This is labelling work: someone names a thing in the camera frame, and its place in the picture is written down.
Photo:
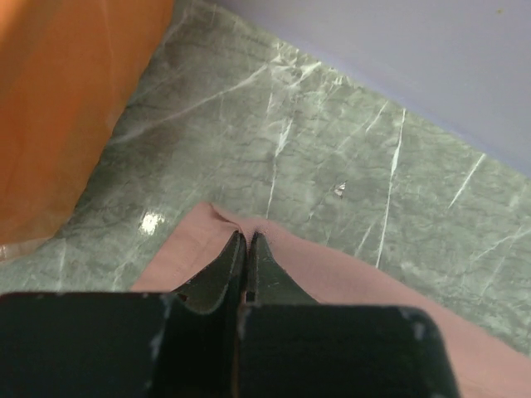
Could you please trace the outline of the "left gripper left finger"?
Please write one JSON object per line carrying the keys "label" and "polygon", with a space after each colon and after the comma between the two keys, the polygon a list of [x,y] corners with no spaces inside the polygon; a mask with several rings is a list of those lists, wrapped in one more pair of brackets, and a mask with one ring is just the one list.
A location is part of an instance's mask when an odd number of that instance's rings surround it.
{"label": "left gripper left finger", "polygon": [[163,292],[1,297],[4,397],[227,397],[246,243]]}

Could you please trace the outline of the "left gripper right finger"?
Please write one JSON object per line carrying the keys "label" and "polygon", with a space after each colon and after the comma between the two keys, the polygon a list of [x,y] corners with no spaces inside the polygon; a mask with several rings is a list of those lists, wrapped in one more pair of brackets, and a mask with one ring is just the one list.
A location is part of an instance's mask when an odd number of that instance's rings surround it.
{"label": "left gripper right finger", "polygon": [[457,397],[439,328],[419,308],[320,304],[255,234],[237,324],[240,397]]}

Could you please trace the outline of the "dusty pink t shirt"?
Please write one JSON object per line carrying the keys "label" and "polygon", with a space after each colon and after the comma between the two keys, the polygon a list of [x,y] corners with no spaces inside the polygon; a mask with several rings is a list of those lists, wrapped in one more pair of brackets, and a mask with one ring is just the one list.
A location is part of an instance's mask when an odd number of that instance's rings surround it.
{"label": "dusty pink t shirt", "polygon": [[528,397],[530,360],[484,329],[419,294],[372,265],[289,233],[262,218],[233,215],[208,202],[178,224],[132,285],[133,291],[171,291],[211,263],[241,232],[266,237],[274,259],[320,303],[398,304],[421,308],[442,331],[464,397]]}

